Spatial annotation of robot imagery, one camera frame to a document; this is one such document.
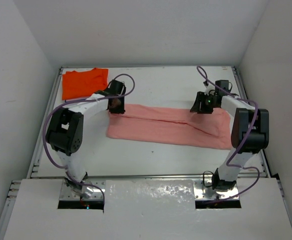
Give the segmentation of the pink t-shirt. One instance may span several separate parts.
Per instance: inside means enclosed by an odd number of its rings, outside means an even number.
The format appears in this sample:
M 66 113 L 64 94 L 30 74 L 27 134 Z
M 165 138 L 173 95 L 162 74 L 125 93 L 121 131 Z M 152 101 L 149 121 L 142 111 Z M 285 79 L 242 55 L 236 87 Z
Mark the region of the pink t-shirt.
M 231 149 L 230 116 L 217 108 L 212 114 L 188 109 L 126 105 L 124 114 L 110 114 L 107 137 L 112 139 Z

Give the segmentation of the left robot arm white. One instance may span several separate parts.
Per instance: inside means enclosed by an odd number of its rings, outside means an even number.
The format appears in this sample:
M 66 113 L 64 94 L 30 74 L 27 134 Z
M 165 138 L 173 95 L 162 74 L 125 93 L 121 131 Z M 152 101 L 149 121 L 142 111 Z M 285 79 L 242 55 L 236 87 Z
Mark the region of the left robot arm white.
M 48 116 L 43 136 L 46 154 L 54 166 L 65 170 L 74 184 L 80 185 L 87 176 L 77 156 L 83 142 L 84 121 L 103 111 L 123 114 L 125 95 L 125 84 L 114 79 L 104 90 L 87 99 L 63 103 Z

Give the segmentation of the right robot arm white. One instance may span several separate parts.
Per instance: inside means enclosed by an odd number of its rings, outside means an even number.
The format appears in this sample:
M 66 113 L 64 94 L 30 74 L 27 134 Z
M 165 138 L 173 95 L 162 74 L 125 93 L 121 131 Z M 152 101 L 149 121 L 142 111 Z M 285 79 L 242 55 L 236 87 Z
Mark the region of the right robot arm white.
M 269 143 L 269 111 L 259 108 L 254 101 L 231 95 L 197 93 L 192 113 L 212 114 L 221 108 L 233 117 L 231 146 L 227 159 L 216 169 L 211 188 L 216 191 L 232 189 L 241 169 L 254 155 L 267 148 Z

